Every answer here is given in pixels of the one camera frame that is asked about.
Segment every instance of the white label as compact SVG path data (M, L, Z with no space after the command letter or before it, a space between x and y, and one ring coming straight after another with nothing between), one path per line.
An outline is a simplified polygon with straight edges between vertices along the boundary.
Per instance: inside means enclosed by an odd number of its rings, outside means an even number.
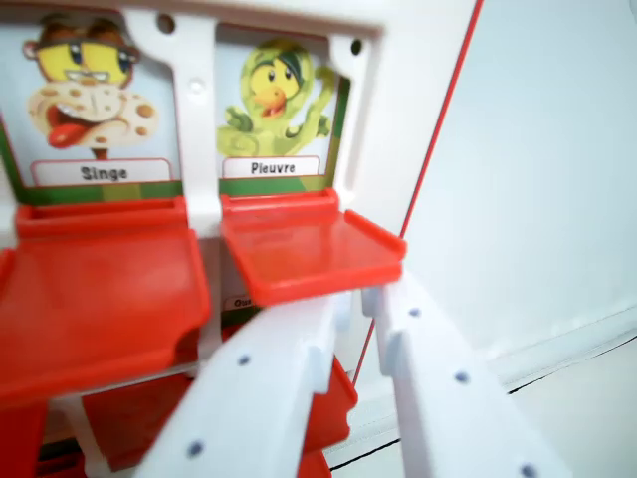
M223 303L224 311L233 311L235 309L245 309L252 306L252 300L249 296L233 296L227 298Z
M31 166L37 186L126 184L171 180L165 159L106 161L36 161Z
M246 177L293 177L319 174L317 156L228 157L223 161L224 179Z

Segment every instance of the cartoon character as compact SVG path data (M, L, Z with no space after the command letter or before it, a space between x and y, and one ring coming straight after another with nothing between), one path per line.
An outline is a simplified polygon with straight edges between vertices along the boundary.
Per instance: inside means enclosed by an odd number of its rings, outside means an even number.
M289 126L312 93L314 79L322 89L299 126ZM217 129L217 148L227 156L290 156L317 136L328 136L329 119L321 112L334 93L335 74L313 67L298 44L275 39L255 49L241 72L241 98L248 111L226 110L227 126Z
M139 54L115 23L96 19L79 28L62 15L48 16L39 40L25 42L23 52L47 82L28 109L52 147L86 146L96 159L107 159L109 148L139 143L156 131L156 109L125 90Z

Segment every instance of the red plastic tray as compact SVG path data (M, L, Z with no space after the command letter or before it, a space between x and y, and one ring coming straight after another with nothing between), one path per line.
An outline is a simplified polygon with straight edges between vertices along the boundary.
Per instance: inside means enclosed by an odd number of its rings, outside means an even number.
M174 375L83 397L91 429L111 470L141 461L191 382L185 375Z
M46 413L46 403L0 412L0 476L35 476Z
M406 243L353 211L332 189L277 196L221 196L221 231L261 306L400 278Z
M0 407L170 366L210 303L183 198L22 207L0 260Z
M334 357L326 394L315 394L308 420L304 453L322 450L349 436L347 413L358 402L358 394Z
M328 478L330 476L331 472L320 451L303 455L297 478Z

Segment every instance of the screw hole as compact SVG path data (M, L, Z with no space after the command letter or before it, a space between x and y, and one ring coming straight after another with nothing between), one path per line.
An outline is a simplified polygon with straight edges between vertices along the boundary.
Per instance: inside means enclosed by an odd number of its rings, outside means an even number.
M461 383L461 384L467 384L469 383L469 374L466 373L465 371L459 371L454 375L454 378L456 379L457 382Z
M520 473L525 478L537 478L537 471L535 470L535 467L533 465L524 465L520 469Z
M162 13L157 15L157 28L164 35L170 35L175 31L175 20L170 15Z
M201 441L193 441L188 446L188 458L195 458L203 451L203 443Z
M362 50L362 42L358 39L354 40L353 42L351 42L351 54L352 55L358 55L360 53L360 51Z

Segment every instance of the monkey tongue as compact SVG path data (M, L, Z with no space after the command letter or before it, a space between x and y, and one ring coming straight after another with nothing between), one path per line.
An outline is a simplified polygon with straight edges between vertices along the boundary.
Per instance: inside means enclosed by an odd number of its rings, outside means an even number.
M91 129L90 126L77 124L75 122L60 124L55 126L49 133L49 144L57 149L73 146L82 139L82 136L84 136L89 129Z

